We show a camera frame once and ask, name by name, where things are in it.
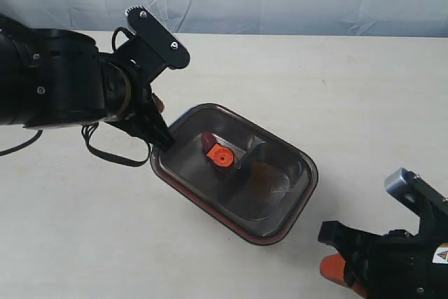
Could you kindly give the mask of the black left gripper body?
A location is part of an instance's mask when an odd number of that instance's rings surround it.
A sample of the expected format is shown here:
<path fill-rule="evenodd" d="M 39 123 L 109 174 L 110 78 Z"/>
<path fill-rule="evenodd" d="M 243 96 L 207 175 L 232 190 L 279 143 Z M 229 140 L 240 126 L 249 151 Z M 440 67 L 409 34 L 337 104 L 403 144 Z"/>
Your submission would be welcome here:
<path fill-rule="evenodd" d="M 113 53 L 101 54 L 106 122 L 161 150 L 174 144 L 151 82 L 167 63 L 141 38 L 124 42 Z"/>

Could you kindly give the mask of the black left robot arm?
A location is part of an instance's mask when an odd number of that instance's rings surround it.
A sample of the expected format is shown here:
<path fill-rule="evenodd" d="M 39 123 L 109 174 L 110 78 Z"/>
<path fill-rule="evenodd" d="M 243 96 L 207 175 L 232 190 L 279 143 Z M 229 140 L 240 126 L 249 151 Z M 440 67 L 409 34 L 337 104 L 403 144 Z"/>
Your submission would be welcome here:
<path fill-rule="evenodd" d="M 174 143 L 151 81 L 170 66 L 171 33 L 140 7 L 128 40 L 101 52 L 88 35 L 27 27 L 1 16 L 1 124 L 45 130 L 108 123 L 165 150 Z"/>

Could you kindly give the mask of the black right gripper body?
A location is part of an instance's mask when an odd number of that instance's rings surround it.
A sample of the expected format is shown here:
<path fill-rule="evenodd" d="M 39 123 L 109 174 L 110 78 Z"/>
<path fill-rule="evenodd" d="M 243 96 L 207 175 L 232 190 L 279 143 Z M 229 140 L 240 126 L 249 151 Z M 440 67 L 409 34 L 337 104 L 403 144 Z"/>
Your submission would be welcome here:
<path fill-rule="evenodd" d="M 376 235 L 326 221 L 318 241 L 337 250 L 346 262 L 344 280 L 362 285 L 367 298 L 446 298 L 447 264 L 433 262 L 446 243 L 417 234 Z"/>

